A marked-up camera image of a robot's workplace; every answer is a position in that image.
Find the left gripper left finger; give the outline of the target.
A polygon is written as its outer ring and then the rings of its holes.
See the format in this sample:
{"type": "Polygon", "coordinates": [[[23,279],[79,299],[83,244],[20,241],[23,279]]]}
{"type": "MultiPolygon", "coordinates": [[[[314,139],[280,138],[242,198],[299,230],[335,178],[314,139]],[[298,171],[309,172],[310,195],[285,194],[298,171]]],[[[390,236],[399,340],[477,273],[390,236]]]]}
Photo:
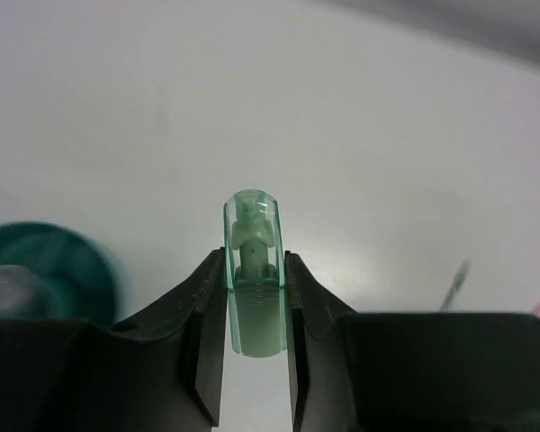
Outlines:
{"type": "Polygon", "coordinates": [[[209,431],[220,419],[225,255],[105,329],[0,320],[0,431],[209,431]]]}

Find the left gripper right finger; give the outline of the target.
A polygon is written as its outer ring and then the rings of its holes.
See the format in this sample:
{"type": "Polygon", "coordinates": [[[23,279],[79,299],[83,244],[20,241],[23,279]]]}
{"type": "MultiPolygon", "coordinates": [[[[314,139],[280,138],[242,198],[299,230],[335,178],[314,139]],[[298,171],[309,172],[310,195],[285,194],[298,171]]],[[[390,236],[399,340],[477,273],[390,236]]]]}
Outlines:
{"type": "Polygon", "coordinates": [[[358,312],[285,259],[296,431],[540,431],[540,319],[358,312]]]}

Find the green highlighter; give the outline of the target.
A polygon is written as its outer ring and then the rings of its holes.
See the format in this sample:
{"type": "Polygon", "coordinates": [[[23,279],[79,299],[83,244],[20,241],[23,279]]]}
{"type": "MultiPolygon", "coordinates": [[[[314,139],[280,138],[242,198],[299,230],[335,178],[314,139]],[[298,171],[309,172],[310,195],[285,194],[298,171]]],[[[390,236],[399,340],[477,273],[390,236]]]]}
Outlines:
{"type": "Polygon", "coordinates": [[[287,348],[284,247],[278,204],[243,190],[223,207],[225,277],[233,350],[268,358],[287,348]]]}

